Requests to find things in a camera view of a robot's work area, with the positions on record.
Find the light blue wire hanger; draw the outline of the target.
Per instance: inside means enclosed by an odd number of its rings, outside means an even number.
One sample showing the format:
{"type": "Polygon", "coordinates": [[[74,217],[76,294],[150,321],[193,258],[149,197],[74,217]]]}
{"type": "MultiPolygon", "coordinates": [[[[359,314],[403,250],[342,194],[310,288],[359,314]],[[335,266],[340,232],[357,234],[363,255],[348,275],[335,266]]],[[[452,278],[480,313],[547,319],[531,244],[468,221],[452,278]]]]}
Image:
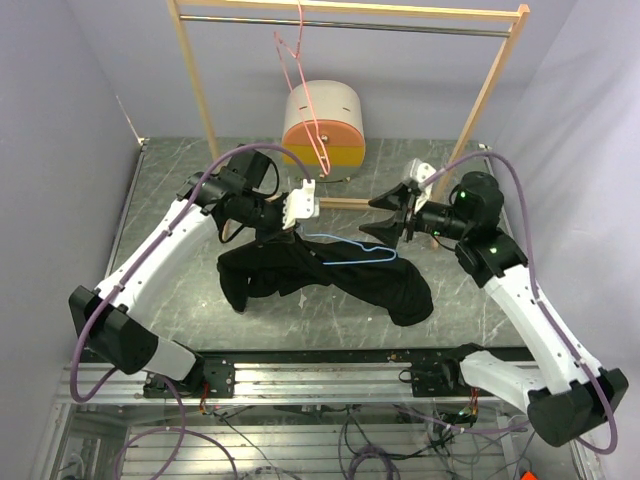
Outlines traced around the light blue wire hanger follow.
{"type": "Polygon", "coordinates": [[[306,240],[315,239],[322,248],[320,257],[325,266],[361,266],[393,262],[398,259],[395,249],[381,244],[364,243],[333,234],[302,233],[306,240]]]}

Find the black t shirt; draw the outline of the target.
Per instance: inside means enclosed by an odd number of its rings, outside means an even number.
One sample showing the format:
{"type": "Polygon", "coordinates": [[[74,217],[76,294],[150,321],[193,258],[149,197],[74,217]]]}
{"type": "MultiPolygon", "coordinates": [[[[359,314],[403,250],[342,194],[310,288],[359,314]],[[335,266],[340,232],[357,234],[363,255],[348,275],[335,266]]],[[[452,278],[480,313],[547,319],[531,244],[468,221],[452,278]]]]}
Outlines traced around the black t shirt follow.
{"type": "Polygon", "coordinates": [[[382,264],[325,266],[322,248],[295,234],[291,242],[257,241],[232,249],[217,259],[222,292],[242,312],[251,298],[286,296],[310,285],[335,286],[385,309],[391,321],[409,327],[434,311],[431,289],[418,268],[401,258],[382,264]]]}

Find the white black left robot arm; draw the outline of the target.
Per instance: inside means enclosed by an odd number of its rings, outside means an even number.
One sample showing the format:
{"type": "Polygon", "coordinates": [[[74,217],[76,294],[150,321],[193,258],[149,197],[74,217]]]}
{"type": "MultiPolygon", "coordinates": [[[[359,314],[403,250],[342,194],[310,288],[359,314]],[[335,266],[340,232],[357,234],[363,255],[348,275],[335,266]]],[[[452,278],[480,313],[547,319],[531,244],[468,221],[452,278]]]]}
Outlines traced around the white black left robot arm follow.
{"type": "Polygon", "coordinates": [[[282,233],[293,226],[291,201],[259,193],[269,152],[296,156],[277,144],[240,144],[181,186],[169,209],[134,253],[96,287],[78,286],[69,297],[78,335],[71,360],[71,385],[78,385],[82,353],[90,350],[114,372],[141,371],[163,377],[182,397],[203,387],[205,361],[181,343],[154,333],[143,321],[165,284],[227,220],[282,233]]]}

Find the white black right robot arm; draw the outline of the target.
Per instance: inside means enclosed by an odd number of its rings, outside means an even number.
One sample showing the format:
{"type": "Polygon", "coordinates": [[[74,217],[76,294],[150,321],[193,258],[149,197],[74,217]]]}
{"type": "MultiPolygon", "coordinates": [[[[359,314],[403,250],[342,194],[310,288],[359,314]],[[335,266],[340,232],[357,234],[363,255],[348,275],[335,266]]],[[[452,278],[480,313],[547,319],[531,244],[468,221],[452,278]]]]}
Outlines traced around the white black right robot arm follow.
{"type": "Polygon", "coordinates": [[[536,369],[524,370],[489,350],[465,344],[450,352],[440,373],[442,387],[459,396],[484,390],[526,414],[547,444],[563,446],[610,422],[629,383],[618,369],[607,370],[571,334],[531,277],[531,262],[500,226],[504,196],[490,174],[463,175],[449,204],[433,202],[430,189],[408,179],[369,200],[391,212],[361,231],[388,247],[414,233],[454,241],[461,268],[496,302],[516,328],[536,369]]]}

